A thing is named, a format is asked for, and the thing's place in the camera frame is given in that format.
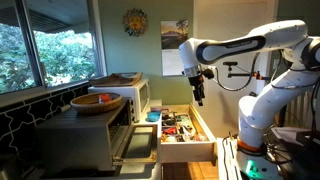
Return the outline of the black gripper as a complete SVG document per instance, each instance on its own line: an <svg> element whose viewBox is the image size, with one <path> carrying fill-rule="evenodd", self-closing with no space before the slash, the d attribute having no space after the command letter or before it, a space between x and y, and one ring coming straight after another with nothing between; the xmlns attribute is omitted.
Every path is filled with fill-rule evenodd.
<svg viewBox="0 0 320 180"><path fill-rule="evenodd" d="M202 75L189 78L189 83L193 87L194 98L196 99L198 106L202 106L202 101L205 100L203 82Z"/></svg>

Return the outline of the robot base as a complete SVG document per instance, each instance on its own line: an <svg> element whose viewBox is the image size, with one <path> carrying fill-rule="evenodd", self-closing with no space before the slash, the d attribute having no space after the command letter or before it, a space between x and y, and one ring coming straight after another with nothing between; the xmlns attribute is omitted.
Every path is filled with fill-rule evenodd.
<svg viewBox="0 0 320 180"><path fill-rule="evenodd" d="M236 161L241 173L250 180L282 180L278 167L262 156L252 156L238 151Z"/></svg>

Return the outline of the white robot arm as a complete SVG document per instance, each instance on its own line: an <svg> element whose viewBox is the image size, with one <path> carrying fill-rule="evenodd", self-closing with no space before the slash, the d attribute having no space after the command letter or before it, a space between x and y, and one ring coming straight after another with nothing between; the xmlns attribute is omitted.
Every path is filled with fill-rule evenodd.
<svg viewBox="0 0 320 180"><path fill-rule="evenodd" d="M259 26L236 39L190 38L179 46L184 74L189 78L197 102L204 97L203 64L210 65L243 53L274 50L283 52L292 63L291 68L266 85L258 96L244 96L239 100L238 145L253 152L260 149L263 130L271 126L273 116L318 80L319 38L308 34L304 21L285 20Z"/></svg>

